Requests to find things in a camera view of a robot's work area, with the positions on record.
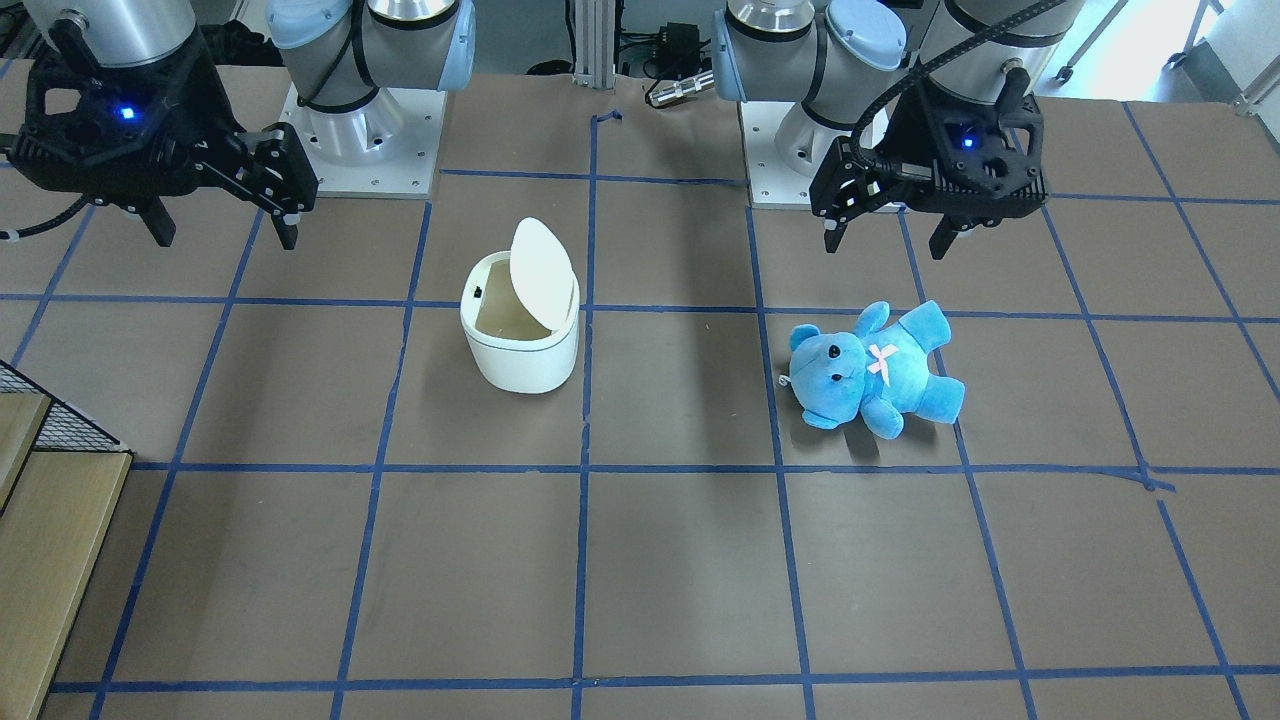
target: light blue joint cap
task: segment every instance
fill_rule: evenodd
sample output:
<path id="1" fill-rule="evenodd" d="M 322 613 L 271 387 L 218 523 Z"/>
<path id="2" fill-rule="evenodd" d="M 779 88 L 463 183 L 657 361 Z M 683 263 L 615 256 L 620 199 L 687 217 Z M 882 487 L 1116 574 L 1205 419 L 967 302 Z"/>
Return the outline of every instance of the light blue joint cap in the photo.
<path id="1" fill-rule="evenodd" d="M 351 3 L 352 0 L 269 0 L 266 26 L 271 28 L 271 40 L 280 50 L 302 47 L 342 22 L 351 10 Z"/>
<path id="2" fill-rule="evenodd" d="M 436 90 L 453 92 L 471 82 L 471 68 L 476 59 L 476 9 L 471 0 L 462 0 L 458 18 L 453 24 L 449 54 L 444 56 L 440 86 Z"/>
<path id="3" fill-rule="evenodd" d="M 730 33 L 728 23 L 724 22 L 724 10 L 716 10 L 716 29 L 712 59 L 712 70 L 716 73 L 716 92 L 731 102 L 745 102 L 746 91 L 742 90 L 742 78 L 737 73 L 737 63 L 733 60 L 733 36 Z"/>
<path id="4" fill-rule="evenodd" d="M 906 26 L 876 0 L 831 0 L 827 24 L 831 35 L 868 65 L 888 72 L 901 64 Z"/>

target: mini trash bin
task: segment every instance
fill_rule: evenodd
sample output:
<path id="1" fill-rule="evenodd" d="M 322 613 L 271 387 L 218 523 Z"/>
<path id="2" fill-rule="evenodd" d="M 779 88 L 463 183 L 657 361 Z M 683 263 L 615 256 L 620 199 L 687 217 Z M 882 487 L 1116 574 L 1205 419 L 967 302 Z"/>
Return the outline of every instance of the mini trash bin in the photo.
<path id="1" fill-rule="evenodd" d="M 550 392 L 577 361 L 577 275 L 556 234 L 535 218 L 511 250 L 480 260 L 462 288 L 462 329 L 480 373 L 495 387 Z"/>

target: white mounting plate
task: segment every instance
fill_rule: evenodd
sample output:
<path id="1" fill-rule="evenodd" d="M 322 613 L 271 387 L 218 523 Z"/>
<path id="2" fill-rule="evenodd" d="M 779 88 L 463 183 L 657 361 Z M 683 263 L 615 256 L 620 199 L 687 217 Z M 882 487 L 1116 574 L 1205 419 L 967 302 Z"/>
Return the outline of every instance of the white mounting plate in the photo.
<path id="1" fill-rule="evenodd" d="M 320 179 L 320 197 L 390 197 L 426 200 L 431 196 L 435 179 L 435 160 L 440 151 L 440 132 L 444 129 L 444 102 L 448 92 L 435 90 L 389 88 L 396 101 L 410 118 L 410 129 L 417 133 L 416 151 L 392 158 L 376 165 L 337 165 L 312 152 L 307 138 L 307 158 L 316 178 Z M 289 122 L 298 110 L 298 91 L 292 85 L 284 99 L 280 122 Z"/>
<path id="2" fill-rule="evenodd" d="M 746 177 L 751 181 L 751 206 L 808 210 L 809 182 L 782 160 L 773 146 L 778 126 L 795 102 L 739 102 Z"/>

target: blue grid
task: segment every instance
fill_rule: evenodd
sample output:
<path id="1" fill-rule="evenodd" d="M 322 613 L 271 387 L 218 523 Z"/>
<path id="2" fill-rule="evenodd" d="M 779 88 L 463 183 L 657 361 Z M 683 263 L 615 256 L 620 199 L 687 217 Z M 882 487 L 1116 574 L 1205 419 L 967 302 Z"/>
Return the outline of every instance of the blue grid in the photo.
<path id="1" fill-rule="evenodd" d="M 0 77 L 8 70 L 8 64 L 0 68 Z M 1047 679 L 1071 679 L 1071 678 L 1134 678 L 1134 676 L 1222 676 L 1231 691 L 1233 698 L 1235 700 L 1236 708 L 1242 719 L 1248 719 L 1248 711 L 1244 707 L 1243 698 L 1235 683 L 1236 676 L 1244 675 L 1280 675 L 1280 665 L 1231 665 L 1221 647 L 1221 642 L 1213 628 L 1213 623 L 1210 615 L 1210 610 L 1199 592 L 1198 584 L 1196 582 L 1190 564 L 1181 548 L 1180 539 L 1178 537 L 1176 529 L 1174 527 L 1172 518 L 1162 500 L 1157 500 L 1156 506 L 1161 514 L 1161 519 L 1169 532 L 1170 541 L 1178 555 L 1181 570 L 1188 582 L 1189 592 L 1196 601 L 1197 609 L 1199 610 L 1201 618 L 1204 623 L 1206 632 L 1210 635 L 1211 643 L 1215 648 L 1217 656 L 1217 665 L 1169 665 L 1169 666 L 1114 666 L 1114 667 L 1027 667 L 1021 657 L 1021 651 L 1018 641 L 1018 633 L 1015 628 L 1015 619 L 1009 605 L 1002 577 L 1000 574 L 998 555 L 995 547 L 995 541 L 992 539 L 991 530 L 987 523 L 986 512 L 982 505 L 982 497 L 978 491 L 975 477 L 979 474 L 998 474 L 998 473 L 1066 473 L 1066 474 L 1107 474 L 1117 478 L 1139 482 L 1148 487 L 1148 489 L 1165 489 L 1169 492 L 1175 492 L 1172 484 L 1157 480 L 1151 477 L 1151 473 L 1160 473 L 1162 475 L 1263 475 L 1263 477 L 1280 477 L 1280 468 L 1199 468 L 1199 466 L 1148 466 L 1142 456 L 1140 447 L 1138 445 L 1137 436 L 1133 430 L 1132 423 L 1129 423 L 1128 414 L 1125 411 L 1124 397 L 1120 392 L 1119 383 L 1115 380 L 1114 373 L 1111 372 L 1110 363 L 1106 357 L 1106 352 L 1102 347 L 1101 338 L 1098 337 L 1096 329 L 1093 328 L 1094 320 L 1115 320 L 1115 322 L 1189 322 L 1189 323 L 1230 323 L 1239 327 L 1240 332 L 1245 337 L 1254 357 L 1258 361 L 1260 369 L 1271 384 L 1272 391 L 1276 391 L 1276 384 L 1274 377 L 1266 363 L 1262 360 L 1261 355 L 1254 346 L 1252 337 L 1248 333 L 1248 325 L 1251 324 L 1277 324 L 1280 318 L 1249 318 L 1242 316 L 1235 310 L 1235 305 L 1231 302 L 1226 287 L 1221 282 L 1216 270 L 1210 261 L 1208 255 L 1204 252 L 1203 246 L 1196 234 L 1189 219 L 1183 210 L 1183 204 L 1222 204 L 1222 205 L 1280 205 L 1280 200 L 1236 200 L 1236 199 L 1183 199 L 1174 193 L 1164 170 L 1160 168 L 1158 161 L 1151 151 L 1149 145 L 1147 145 L 1146 138 L 1142 136 L 1142 129 L 1138 126 L 1133 114 L 1129 113 L 1129 119 L 1134 126 L 1134 131 L 1138 133 L 1151 156 L 1152 163 L 1156 165 L 1161 179 L 1165 182 L 1169 190 L 1169 197 L 1148 197 L 1148 196 L 1105 196 L 1105 195 L 1069 195 L 1064 193 L 1061 197 L 1073 197 L 1082 200 L 1108 200 L 1108 201 L 1137 201 L 1137 202 L 1172 202 L 1179 209 L 1180 215 L 1187 225 L 1188 233 L 1196 243 L 1197 249 L 1201 251 L 1201 256 L 1206 264 L 1208 272 L 1213 275 L 1213 279 L 1221 292 L 1224 300 L 1230 310 L 1230 316 L 1183 316 L 1183 315 L 1100 315 L 1091 314 L 1083 293 L 1079 286 L 1075 283 L 1069 259 L 1066 258 L 1065 250 L 1057 237 L 1056 228 L 1052 223 L 1052 217 L 1048 210 L 1044 211 L 1043 217 L 1046 224 L 1048 225 L 1051 234 L 1053 237 L 1055 245 L 1057 246 L 1060 258 L 1062 260 L 1064 268 L 1071 281 L 1073 290 L 1076 293 L 1078 302 L 1080 305 L 1080 313 L 992 313 L 992 311 L 965 311 L 965 310 L 948 310 L 948 315 L 957 318 L 1034 318 L 1034 319 L 1060 319 L 1060 320 L 1074 320 L 1085 322 L 1091 329 L 1094 343 L 1097 346 L 1100 361 L 1107 372 L 1108 380 L 1111 383 L 1112 391 L 1115 393 L 1116 401 L 1120 405 L 1121 413 L 1125 414 L 1126 430 L 1130 436 L 1133 443 L 1135 465 L 1134 466 L 1101 466 L 1101 465 L 1052 465 L 1052 464 L 988 464 L 979 465 L 973 464 L 969 460 L 969 455 L 964 442 L 964 434 L 959 425 L 955 427 L 955 437 L 957 448 L 960 452 L 960 465 L 925 465 L 925 466 L 818 466 L 818 465 L 786 465 L 782 461 L 782 446 L 780 437 L 780 424 L 777 413 L 777 400 L 773 389 L 773 370 L 771 366 L 771 354 L 768 345 L 768 331 L 765 327 L 765 318 L 771 314 L 840 314 L 850 315 L 856 314 L 860 309 L 824 309 L 824 307 L 767 307 L 763 300 L 762 281 L 760 281 L 760 266 L 759 255 L 755 243 L 755 231 L 751 210 L 748 209 L 748 236 L 750 243 L 751 254 L 751 270 L 753 281 L 755 287 L 755 306 L 726 306 L 726 307 L 694 307 L 694 306 L 663 306 L 663 305 L 596 305 L 594 302 L 594 270 L 595 270 L 595 200 L 596 200 L 596 187 L 600 182 L 643 182 L 643 183 L 662 183 L 662 184 L 731 184 L 742 186 L 741 181 L 723 179 L 723 178 L 695 178 L 695 179 L 664 179 L 664 178 L 639 178 L 627 176 L 600 176 L 596 172 L 596 127 L 600 122 L 609 119 L 620 119 L 621 115 L 613 111 L 604 117 L 593 117 L 590 124 L 591 136 L 591 172 L 589 174 L 571 174 L 571 173 L 507 173 L 507 172 L 486 172 L 486 170 L 442 170 L 444 174 L 457 174 L 457 176 L 483 176 L 483 177 L 512 177 L 512 178 L 558 178 L 558 179 L 581 179 L 590 183 L 590 205 L 589 205 L 589 238 L 588 238 L 588 283 L 585 304 L 582 305 L 582 311 L 586 314 L 586 341 L 585 341 L 585 369 L 584 369 L 584 405 L 582 405 L 582 450 L 581 450 L 581 462 L 580 465 L 398 465 L 385 462 L 387 445 L 390 436 L 392 418 L 394 415 L 396 400 L 399 387 L 401 372 L 403 369 L 404 354 L 407 348 L 408 332 L 412 323 L 413 310 L 417 307 L 452 307 L 458 306 L 457 302 L 436 302 L 436 301 L 417 301 L 413 299 L 416 292 L 416 286 L 419 282 L 419 269 L 422 263 L 428 225 L 430 220 L 430 205 L 426 205 L 426 210 L 422 219 L 417 255 L 415 259 L 415 268 L 408 288 L 408 293 L 404 301 L 379 301 L 379 300 L 329 300 L 329 299 L 271 299 L 271 297 L 239 297 L 238 290 L 241 281 L 243 278 L 257 232 L 261 225 L 261 214 L 255 220 L 253 228 L 246 242 L 244 250 L 242 252 L 239 265 L 237 268 L 232 287 L 225 297 L 169 297 L 169 296 L 100 296 L 100 295 L 56 295 L 58 282 L 69 264 L 72 255 L 79 245 L 83 237 L 84 229 L 92 218 L 92 209 L 81 222 L 81 225 L 72 240 L 65 255 L 63 256 L 58 270 L 51 278 L 49 286 L 44 293 L 0 293 L 0 300 L 35 300 L 40 305 L 32 322 L 23 337 L 22 345 L 17 356 L 15 363 L 20 360 L 22 354 L 26 351 L 32 337 L 37 332 L 40 320 L 44 315 L 44 310 L 50 302 L 193 302 L 193 304 L 221 304 L 223 314 L 219 320 L 218 328 L 214 333 L 212 342 L 210 345 L 209 352 L 206 355 L 205 365 L 201 372 L 200 380 L 197 383 L 195 395 L 192 397 L 186 421 L 179 436 L 177 450 L 169 462 L 136 462 L 134 468 L 140 470 L 159 470 L 165 471 L 165 483 L 163 486 L 155 514 L 148 529 L 146 542 L 141 557 L 138 560 L 138 566 L 133 578 L 133 583 L 129 588 L 129 594 L 125 602 L 125 607 L 122 612 L 120 623 L 111 644 L 111 651 L 108 657 L 106 666 L 102 673 L 102 678 L 97 683 L 55 683 L 51 688 L 54 693 L 93 693 L 95 702 L 91 711 L 91 720 L 99 720 L 102 711 L 102 705 L 109 693 L 155 693 L 155 692 L 320 692 L 333 694 L 332 706 L 332 719 L 337 720 L 342 715 L 343 696 L 346 692 L 352 691 L 378 691 L 378 689 L 399 689 L 399 691 L 440 691 L 440 689 L 545 689 L 545 691 L 570 691 L 572 693 L 572 710 L 571 720 L 579 720 L 581 716 L 581 692 L 584 687 L 591 688 L 616 688 L 616 687 L 707 687 L 707 685 L 800 685 L 804 689 L 805 697 L 805 715 L 806 720 L 814 720 L 817 712 L 814 710 L 813 702 L 813 688 L 815 685 L 840 685 L 840 684 L 877 684 L 877 683 L 940 683 L 940 682 L 993 682 L 993 680 L 1016 680 L 1023 691 L 1024 702 L 1027 706 L 1027 714 L 1029 719 L 1037 717 L 1037 711 L 1034 706 L 1034 698 L 1030 692 L 1032 680 L 1047 680 Z M 918 297 L 924 300 L 927 297 L 923 279 L 920 277 L 919 266 L 915 263 L 914 252 L 911 250 L 910 234 L 906 229 L 905 220 L 900 214 L 900 227 L 902 231 L 904 243 L 906 246 L 908 258 L 911 265 L 913 278 L 916 286 Z M 388 392 L 387 410 L 384 415 L 383 432 L 379 438 L 378 456 L 372 464 L 216 464 L 216 462 L 184 462 L 183 454 L 187 441 L 191 434 L 195 416 L 200 409 L 201 398 L 204 396 L 205 387 L 209 380 L 209 375 L 212 369 L 212 364 L 216 359 L 220 342 L 227 327 L 227 322 L 237 305 L 319 305 L 319 306 L 387 306 L 387 307 L 403 307 L 403 337 L 402 347 L 399 352 L 399 359 L 397 364 L 396 379 Z M 590 397 L 591 397 L 591 341 L 593 341 L 593 322 L 594 313 L 596 310 L 608 311 L 631 311 L 631 313 L 741 313 L 751 314 L 754 313 L 758 319 L 758 327 L 760 333 L 760 346 L 762 346 L 762 364 L 764 370 L 764 382 L 767 386 L 767 400 L 769 405 L 769 419 L 771 419 L 771 434 L 773 442 L 773 465 L 599 465 L 590 462 Z M 938 372 L 946 374 L 945 360 L 942 352 L 938 351 L 936 355 Z M 314 680 L 314 682 L 247 682 L 247 680 L 209 680 L 209 682 L 120 682 L 114 679 L 114 673 L 116 664 L 119 661 L 120 650 L 125 635 L 128 633 L 129 623 L 133 616 L 133 611 L 137 603 L 138 593 L 143 584 L 146 570 L 150 564 L 150 557 L 155 547 L 156 537 L 159 533 L 160 524 L 164 518 L 165 507 L 173 488 L 174 478 L 178 473 L 201 473 L 201 471 L 233 471 L 233 473 L 250 473 L 250 471 L 278 471 L 278 473 L 333 473 L 333 471 L 353 471 L 353 473 L 371 473 L 371 488 L 369 498 L 369 514 L 365 525 L 365 533 L 361 546 L 360 562 L 357 569 L 356 583 L 352 589 L 352 603 L 348 614 L 348 623 L 346 626 L 346 635 L 343 643 L 342 660 L 339 665 L 339 671 L 333 680 Z M 575 592 L 575 638 L 573 638 L 573 673 L 570 678 L 503 678 L 503 679 L 371 679 L 371 680 L 353 680 L 348 678 L 351 651 L 355 642 L 356 628 L 358 624 L 358 614 L 361 597 L 364 592 L 364 580 L 367 570 L 369 553 L 371 550 L 371 539 L 376 523 L 378 514 L 378 501 L 379 501 L 379 480 L 384 473 L 529 473 L 529 471 L 544 471 L 544 473 L 579 473 L 580 474 L 580 516 L 579 516 L 579 556 L 577 556 L 577 569 L 576 569 L 576 592 Z M 777 478 L 778 486 L 778 501 L 780 512 L 782 520 L 783 532 L 783 546 L 786 551 L 786 562 L 788 573 L 788 587 L 792 600 L 794 621 L 796 630 L 797 651 L 799 651 L 799 673 L 795 674 L 767 674 L 767 675 L 694 675 L 694 676 L 625 676 L 625 678 L 585 678 L 582 667 L 582 647 L 585 643 L 585 598 L 586 598 L 586 543 L 588 543 L 588 489 L 589 489 L 589 475 L 591 473 L 772 473 Z M 852 674 L 814 674 L 809 667 L 808 659 L 808 642 L 805 637 L 804 628 L 804 614 L 801 607 L 801 591 L 799 587 L 799 579 L 796 574 L 795 553 L 791 542 L 791 524 L 790 524 L 790 510 L 787 502 L 787 488 L 786 477 L 788 474 L 801 474 L 801 473 L 858 473 L 858 474 L 905 474 L 905 473 L 938 473 L 938 474 L 964 474 L 969 491 L 970 498 L 974 505 L 975 516 L 978 520 L 979 529 L 982 532 L 983 543 L 987 552 L 988 565 L 992 573 L 992 582 L 996 588 L 997 598 L 1001 605 L 1001 611 L 1005 620 L 1006 632 L 1009 634 L 1010 648 L 1014 657 L 1015 667 L 1011 670 L 974 670 L 974 671 L 922 671 L 922 673 L 852 673 Z"/>

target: stuffed animal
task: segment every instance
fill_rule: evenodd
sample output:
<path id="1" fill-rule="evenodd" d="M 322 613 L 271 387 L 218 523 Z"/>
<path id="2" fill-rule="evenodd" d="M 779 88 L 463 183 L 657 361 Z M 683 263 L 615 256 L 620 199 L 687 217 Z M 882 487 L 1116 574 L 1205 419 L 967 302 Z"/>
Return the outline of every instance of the stuffed animal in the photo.
<path id="1" fill-rule="evenodd" d="M 928 364 L 929 352 L 951 340 L 951 324 L 932 300 L 886 328 L 888 311 L 888 302 L 873 304 L 851 333 L 791 331 L 791 374 L 778 380 L 795 391 L 805 423 L 829 430 L 861 411 L 873 433 L 893 439 L 904 413 L 956 420 L 964 383 L 929 373 Z"/>

